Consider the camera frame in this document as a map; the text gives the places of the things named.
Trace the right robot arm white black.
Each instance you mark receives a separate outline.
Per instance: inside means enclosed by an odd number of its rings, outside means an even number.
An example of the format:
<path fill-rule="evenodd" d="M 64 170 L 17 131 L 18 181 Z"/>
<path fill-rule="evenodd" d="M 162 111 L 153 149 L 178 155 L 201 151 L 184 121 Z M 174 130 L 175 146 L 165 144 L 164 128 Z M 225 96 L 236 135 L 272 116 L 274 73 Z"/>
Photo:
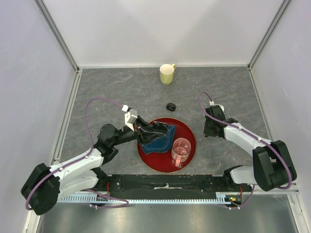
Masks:
<path fill-rule="evenodd" d="M 223 108 L 213 105 L 203 110 L 204 136 L 230 141 L 252 157 L 251 166 L 234 166 L 224 171 L 223 187 L 234 191 L 240 184 L 255 184 L 264 191 L 288 189 L 297 173 L 286 144 L 261 138 L 233 118 L 225 118 Z"/>

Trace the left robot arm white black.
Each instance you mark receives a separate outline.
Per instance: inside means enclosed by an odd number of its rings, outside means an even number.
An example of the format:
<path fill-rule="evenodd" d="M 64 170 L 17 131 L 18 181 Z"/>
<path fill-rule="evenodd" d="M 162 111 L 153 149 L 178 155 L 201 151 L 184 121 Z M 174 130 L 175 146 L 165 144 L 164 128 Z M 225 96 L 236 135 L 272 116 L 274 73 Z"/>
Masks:
<path fill-rule="evenodd" d="M 33 169 L 21 189 L 26 209 L 40 216 L 62 198 L 78 191 L 105 189 L 106 174 L 101 166 L 117 155 L 117 145 L 137 141 L 142 147 L 166 152 L 172 144 L 174 130 L 164 122 L 148 123 L 140 116 L 121 129 L 112 124 L 103 125 L 97 142 L 86 152 L 57 165 L 41 163 Z"/>

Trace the black earbud case gold rim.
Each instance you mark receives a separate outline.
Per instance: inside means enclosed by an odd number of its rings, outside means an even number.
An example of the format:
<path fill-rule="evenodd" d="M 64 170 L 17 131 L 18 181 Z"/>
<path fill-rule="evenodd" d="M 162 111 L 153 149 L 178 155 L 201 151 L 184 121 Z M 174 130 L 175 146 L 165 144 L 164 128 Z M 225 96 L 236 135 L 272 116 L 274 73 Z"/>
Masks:
<path fill-rule="evenodd" d="M 171 111 L 171 112 L 174 112 L 174 111 L 176 110 L 176 105 L 173 104 L 173 103 L 168 103 L 168 104 L 166 105 L 166 109 L 169 110 L 169 111 Z"/>

